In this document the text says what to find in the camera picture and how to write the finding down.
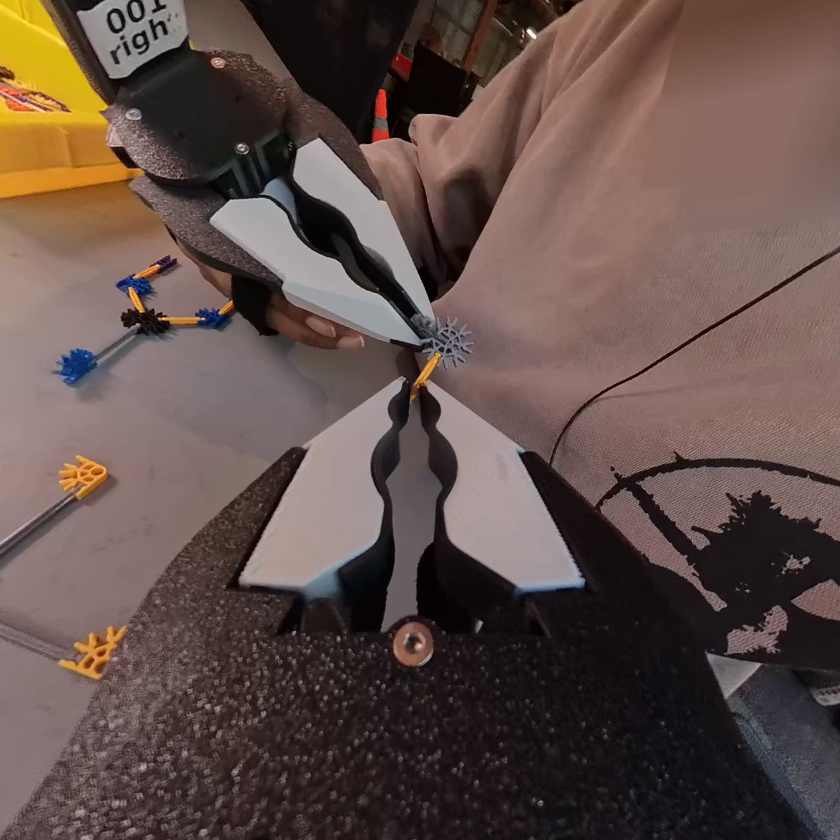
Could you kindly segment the grey desk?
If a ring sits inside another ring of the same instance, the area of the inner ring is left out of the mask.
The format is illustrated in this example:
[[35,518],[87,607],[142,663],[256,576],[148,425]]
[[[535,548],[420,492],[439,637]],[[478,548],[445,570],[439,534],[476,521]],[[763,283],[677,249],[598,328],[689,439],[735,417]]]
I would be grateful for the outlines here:
[[76,385],[67,351],[123,336],[118,280],[178,266],[151,305],[171,316],[223,296],[124,183],[2,201],[2,537],[60,498],[84,455],[110,479],[2,558],[2,624],[71,648],[124,626],[192,536],[289,447],[396,377],[395,346],[322,351],[261,338],[239,317],[133,339]]

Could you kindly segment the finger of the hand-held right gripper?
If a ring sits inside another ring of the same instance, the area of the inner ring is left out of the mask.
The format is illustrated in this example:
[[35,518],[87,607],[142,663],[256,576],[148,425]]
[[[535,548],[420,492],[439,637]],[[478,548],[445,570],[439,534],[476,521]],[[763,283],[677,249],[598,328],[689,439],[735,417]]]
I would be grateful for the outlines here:
[[277,277],[294,305],[374,339],[421,346],[413,325],[382,294],[363,289],[336,258],[303,242],[274,198],[228,201],[209,223]]
[[301,203],[315,202],[323,224],[353,252],[354,264],[407,322],[433,317],[419,276],[391,209],[322,140],[302,145],[290,169]]

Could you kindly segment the yellow parts bin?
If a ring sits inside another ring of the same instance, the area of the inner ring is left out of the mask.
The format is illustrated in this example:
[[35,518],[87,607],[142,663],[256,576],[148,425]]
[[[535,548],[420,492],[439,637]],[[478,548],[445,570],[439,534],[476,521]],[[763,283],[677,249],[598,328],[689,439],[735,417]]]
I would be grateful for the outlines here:
[[1,2],[1,66],[71,110],[12,112],[1,99],[2,198],[123,182],[140,174],[108,147],[106,105],[41,2]]

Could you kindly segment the blue toy connector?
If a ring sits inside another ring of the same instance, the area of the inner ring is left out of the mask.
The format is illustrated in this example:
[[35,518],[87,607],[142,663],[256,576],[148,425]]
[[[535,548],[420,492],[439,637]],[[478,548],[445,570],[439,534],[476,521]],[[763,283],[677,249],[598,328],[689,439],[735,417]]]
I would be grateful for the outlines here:
[[75,348],[62,354],[52,371],[64,384],[76,385],[98,366],[98,355],[90,350]]

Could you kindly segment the person's right forearm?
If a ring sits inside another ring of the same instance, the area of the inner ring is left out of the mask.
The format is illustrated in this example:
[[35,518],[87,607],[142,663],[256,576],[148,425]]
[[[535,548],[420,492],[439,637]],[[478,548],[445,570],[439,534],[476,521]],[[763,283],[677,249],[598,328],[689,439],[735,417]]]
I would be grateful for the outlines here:
[[415,117],[409,141],[361,146],[431,300],[462,273],[535,123],[475,106]]

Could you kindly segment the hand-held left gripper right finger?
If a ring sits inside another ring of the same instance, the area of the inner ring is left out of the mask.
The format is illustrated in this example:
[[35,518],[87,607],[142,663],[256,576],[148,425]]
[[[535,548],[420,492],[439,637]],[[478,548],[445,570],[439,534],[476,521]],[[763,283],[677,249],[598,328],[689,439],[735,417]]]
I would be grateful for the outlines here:
[[444,546],[477,561],[513,594],[584,588],[524,449],[439,385],[427,383],[418,401],[428,465],[440,485]]

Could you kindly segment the pile of toy parts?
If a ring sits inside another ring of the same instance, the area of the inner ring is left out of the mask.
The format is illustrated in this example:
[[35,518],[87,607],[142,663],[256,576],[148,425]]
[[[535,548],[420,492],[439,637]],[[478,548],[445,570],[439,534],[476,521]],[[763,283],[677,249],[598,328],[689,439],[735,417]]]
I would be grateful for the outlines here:
[[71,113],[65,103],[25,84],[5,66],[1,66],[1,99],[12,112]]

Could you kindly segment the person's right hand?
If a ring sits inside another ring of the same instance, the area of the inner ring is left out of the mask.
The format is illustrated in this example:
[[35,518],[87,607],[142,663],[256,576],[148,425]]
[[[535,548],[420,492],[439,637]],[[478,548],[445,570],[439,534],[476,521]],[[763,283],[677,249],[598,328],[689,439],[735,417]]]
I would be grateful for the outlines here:
[[364,336],[327,318],[273,295],[266,310],[266,325],[291,341],[320,350],[360,350]]

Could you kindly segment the orange toy rod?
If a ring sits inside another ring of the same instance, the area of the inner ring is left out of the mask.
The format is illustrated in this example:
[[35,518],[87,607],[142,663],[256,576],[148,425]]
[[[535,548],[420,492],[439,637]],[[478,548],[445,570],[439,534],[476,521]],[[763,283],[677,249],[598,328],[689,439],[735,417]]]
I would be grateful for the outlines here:
[[417,399],[418,393],[421,391],[431,374],[435,371],[438,367],[439,362],[442,360],[442,354],[439,352],[432,353],[423,369],[418,373],[414,383],[411,386],[410,397],[409,401],[412,403]]

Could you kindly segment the blue yellow toy rod model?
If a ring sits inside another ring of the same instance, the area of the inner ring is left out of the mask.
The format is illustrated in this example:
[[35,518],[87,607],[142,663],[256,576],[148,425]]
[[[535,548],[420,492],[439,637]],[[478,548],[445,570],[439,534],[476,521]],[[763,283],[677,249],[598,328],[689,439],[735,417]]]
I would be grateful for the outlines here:
[[207,329],[216,331],[227,325],[235,312],[235,305],[231,301],[226,302],[221,308],[198,309],[192,316],[187,317],[166,316],[161,311],[154,309],[148,304],[147,299],[152,298],[155,294],[154,281],[159,279],[162,275],[171,273],[173,269],[178,266],[179,262],[176,257],[166,255],[157,259],[144,270],[132,273],[131,275],[122,278],[115,284],[115,287],[123,293],[130,302],[129,307],[125,309],[120,316],[120,321],[123,327],[123,334],[120,336],[124,335],[126,330],[135,324],[140,325],[140,336],[130,342],[125,348],[107,358],[104,362],[99,363],[97,368],[115,358],[123,350],[127,349],[132,343],[139,339],[162,339],[168,336],[169,333],[178,329]]

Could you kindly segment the grey toy rod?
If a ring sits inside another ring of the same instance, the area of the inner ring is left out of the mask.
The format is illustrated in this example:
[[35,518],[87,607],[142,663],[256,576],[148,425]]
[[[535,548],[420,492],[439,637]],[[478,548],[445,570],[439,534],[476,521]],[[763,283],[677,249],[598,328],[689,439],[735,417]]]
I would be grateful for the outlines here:
[[5,644],[50,661],[58,662],[63,659],[74,659],[77,656],[72,646],[54,644],[49,640],[22,631],[4,622],[1,622],[1,640]]
[[111,342],[105,348],[100,350],[95,357],[95,361],[97,364],[104,362],[107,358],[114,355],[118,351],[125,348],[130,342],[140,336],[140,325],[135,324],[129,329],[126,330],[125,334],[120,336],[118,339]]
[[56,501],[45,510],[42,510],[42,512],[33,518],[27,520],[23,525],[1,540],[1,558],[4,558],[7,554],[14,551],[20,543],[27,540],[38,530],[45,527],[48,523],[57,518],[60,513],[74,505],[76,502],[77,496],[74,493],[66,493],[63,498]]

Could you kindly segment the yellow toy connector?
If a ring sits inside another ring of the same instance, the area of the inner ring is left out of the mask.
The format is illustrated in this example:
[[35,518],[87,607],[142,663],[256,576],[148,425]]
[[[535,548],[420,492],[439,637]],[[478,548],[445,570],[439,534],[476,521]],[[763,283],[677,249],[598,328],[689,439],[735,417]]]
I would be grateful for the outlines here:
[[77,676],[99,681],[126,631],[126,626],[108,626],[104,633],[90,633],[86,639],[73,644],[73,657],[61,659],[58,666]]
[[72,463],[65,463],[59,471],[59,486],[74,501],[88,497],[109,478],[109,470],[85,456],[77,455]]

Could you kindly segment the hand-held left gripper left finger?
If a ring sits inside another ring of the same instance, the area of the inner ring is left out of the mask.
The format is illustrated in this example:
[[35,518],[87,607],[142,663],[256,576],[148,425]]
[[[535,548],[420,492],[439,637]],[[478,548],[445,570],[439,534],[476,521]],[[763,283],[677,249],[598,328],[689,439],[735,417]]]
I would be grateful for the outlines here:
[[392,535],[387,480],[399,465],[410,382],[396,378],[303,446],[239,574],[244,589],[337,597],[352,562]]

